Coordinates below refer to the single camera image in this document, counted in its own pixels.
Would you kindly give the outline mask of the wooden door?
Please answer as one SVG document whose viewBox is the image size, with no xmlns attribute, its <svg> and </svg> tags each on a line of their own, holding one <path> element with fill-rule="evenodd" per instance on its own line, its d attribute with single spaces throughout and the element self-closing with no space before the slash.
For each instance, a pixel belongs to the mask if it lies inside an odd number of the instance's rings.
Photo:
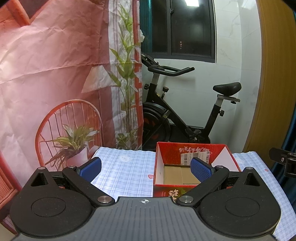
<svg viewBox="0 0 296 241">
<path fill-rule="evenodd" d="M 295 18 L 284 1 L 258 1 L 262 64 L 254 118 L 244 151 L 268 158 L 283 144 L 295 109 Z"/>
</svg>

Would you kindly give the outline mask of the black exercise bike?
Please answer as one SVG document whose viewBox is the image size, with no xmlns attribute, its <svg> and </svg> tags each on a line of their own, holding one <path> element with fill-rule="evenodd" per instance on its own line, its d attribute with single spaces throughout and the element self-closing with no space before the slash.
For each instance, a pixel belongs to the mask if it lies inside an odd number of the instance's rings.
<svg viewBox="0 0 296 241">
<path fill-rule="evenodd" d="M 240 82 L 209 87 L 197 80 L 197 67 L 171 67 L 142 54 L 152 79 L 144 85 L 142 148 L 155 151 L 158 142 L 226 144 L 234 123 L 234 105 L 240 102 Z"/>
</svg>

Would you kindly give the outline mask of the dark window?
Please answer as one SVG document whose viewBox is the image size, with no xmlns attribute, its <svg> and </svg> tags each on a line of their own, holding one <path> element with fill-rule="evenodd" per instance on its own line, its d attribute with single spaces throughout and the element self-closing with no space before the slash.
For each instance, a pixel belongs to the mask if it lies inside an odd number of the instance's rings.
<svg viewBox="0 0 296 241">
<path fill-rule="evenodd" d="M 145 54 L 157 59 L 215 62 L 213 1 L 140 1 L 139 12 Z"/>
</svg>

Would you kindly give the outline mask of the pink printed backdrop cloth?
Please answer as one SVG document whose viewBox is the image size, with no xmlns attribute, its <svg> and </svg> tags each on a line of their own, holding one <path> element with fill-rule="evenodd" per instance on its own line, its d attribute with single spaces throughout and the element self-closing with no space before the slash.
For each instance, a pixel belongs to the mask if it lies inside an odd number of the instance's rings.
<svg viewBox="0 0 296 241">
<path fill-rule="evenodd" d="M 1 1 L 1 224 L 29 177 L 142 148 L 139 1 Z"/>
</svg>

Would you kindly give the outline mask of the red strawberry cardboard box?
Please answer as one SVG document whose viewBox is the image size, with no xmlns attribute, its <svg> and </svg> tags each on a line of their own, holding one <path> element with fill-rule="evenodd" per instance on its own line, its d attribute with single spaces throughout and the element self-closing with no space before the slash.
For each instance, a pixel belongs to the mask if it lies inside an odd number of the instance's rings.
<svg viewBox="0 0 296 241">
<path fill-rule="evenodd" d="M 154 165 L 153 196 L 176 200 L 209 178 L 215 166 L 240 172 L 224 144 L 158 142 Z"/>
</svg>

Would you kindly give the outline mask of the blue plaid tablecloth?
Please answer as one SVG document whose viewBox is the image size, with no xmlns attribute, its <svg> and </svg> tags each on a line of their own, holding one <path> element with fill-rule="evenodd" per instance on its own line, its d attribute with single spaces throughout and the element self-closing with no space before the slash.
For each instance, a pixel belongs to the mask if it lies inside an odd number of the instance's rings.
<svg viewBox="0 0 296 241">
<path fill-rule="evenodd" d="M 102 162 L 101 172 L 91 182 L 98 189 L 114 199 L 152 196 L 149 175 L 154 172 L 154 152 L 101 147 L 94 155 Z M 278 240 L 290 240 L 296 233 L 295 211 L 274 175 L 256 152 L 235 153 L 233 157 L 241 169 L 253 167 L 269 187 L 281 209 L 274 236 Z"/>
</svg>

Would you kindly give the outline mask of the blue curtain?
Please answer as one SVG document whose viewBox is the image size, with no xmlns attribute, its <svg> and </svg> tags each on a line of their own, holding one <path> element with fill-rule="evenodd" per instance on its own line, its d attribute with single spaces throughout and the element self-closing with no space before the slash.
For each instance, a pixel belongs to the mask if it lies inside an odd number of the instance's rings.
<svg viewBox="0 0 296 241">
<path fill-rule="evenodd" d="M 289 128 L 282 148 L 290 153 L 295 153 L 295 126 Z M 295 164 L 275 163 L 271 171 L 295 210 L 295 175 L 292 175 L 292 172 L 295 172 Z"/>
</svg>

